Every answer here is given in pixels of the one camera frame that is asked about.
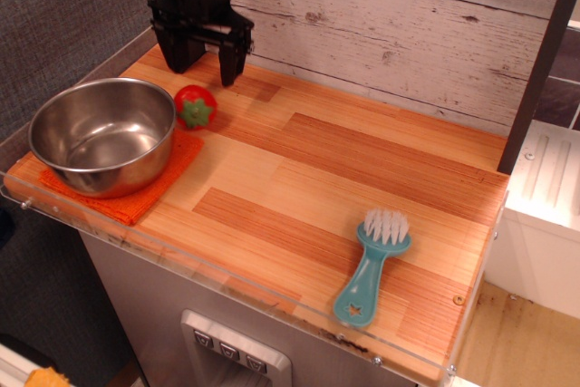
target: button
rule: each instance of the button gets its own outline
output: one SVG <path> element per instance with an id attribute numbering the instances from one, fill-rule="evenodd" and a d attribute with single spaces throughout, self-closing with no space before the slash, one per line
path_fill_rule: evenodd
<path id="1" fill-rule="evenodd" d="M 197 330 L 193 330 L 193 334 L 196 336 L 196 341 L 202 346 L 205 346 L 206 348 L 214 347 L 214 341 L 211 340 L 211 337 L 209 337 L 207 334 L 203 334 Z"/>
<path id="2" fill-rule="evenodd" d="M 238 361 L 239 360 L 239 352 L 236 348 L 230 346 L 229 344 L 219 343 L 219 348 L 221 349 L 221 353 L 223 353 L 227 358 L 230 360 Z"/>
<path id="3" fill-rule="evenodd" d="M 251 355 L 246 355 L 246 359 L 247 367 L 259 373 L 266 373 L 266 363 Z"/>

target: tomato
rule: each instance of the tomato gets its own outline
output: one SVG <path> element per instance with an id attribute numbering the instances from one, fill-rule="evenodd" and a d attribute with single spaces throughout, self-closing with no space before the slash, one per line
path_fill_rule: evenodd
<path id="1" fill-rule="evenodd" d="M 218 103 L 211 92 L 197 85 L 188 85 L 175 94 L 178 123 L 187 129 L 203 129 L 216 118 Z"/>

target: brush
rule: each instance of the brush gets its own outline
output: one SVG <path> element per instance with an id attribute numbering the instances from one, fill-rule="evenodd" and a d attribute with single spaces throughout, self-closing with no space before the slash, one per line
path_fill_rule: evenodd
<path id="1" fill-rule="evenodd" d="M 388 257 L 399 256 L 411 246 L 407 218 L 398 211 L 374 209 L 356 228 L 364 251 L 351 281 L 334 302 L 334 314 L 342 322 L 363 327 L 377 309 L 382 266 Z"/>

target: teal brush handle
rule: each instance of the teal brush handle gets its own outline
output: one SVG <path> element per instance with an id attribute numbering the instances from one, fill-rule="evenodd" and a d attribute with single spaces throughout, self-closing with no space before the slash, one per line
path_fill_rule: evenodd
<path id="1" fill-rule="evenodd" d="M 389 239 L 389 243 L 383 245 L 366 236 L 363 224 L 357 228 L 357 236 L 364 252 L 351 281 L 334 302 L 334 314 L 347 324 L 363 327 L 370 324 L 376 314 L 384 261 L 404 253 L 411 245 L 411 237 L 407 235 L 397 245 L 391 244 Z"/>

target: screw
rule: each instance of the screw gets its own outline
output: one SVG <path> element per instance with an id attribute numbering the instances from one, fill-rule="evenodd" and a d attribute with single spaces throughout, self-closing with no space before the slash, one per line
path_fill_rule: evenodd
<path id="1" fill-rule="evenodd" d="M 453 302 L 455 303 L 455 305 L 464 305 L 465 298 L 461 295 L 455 295 L 453 296 Z"/>

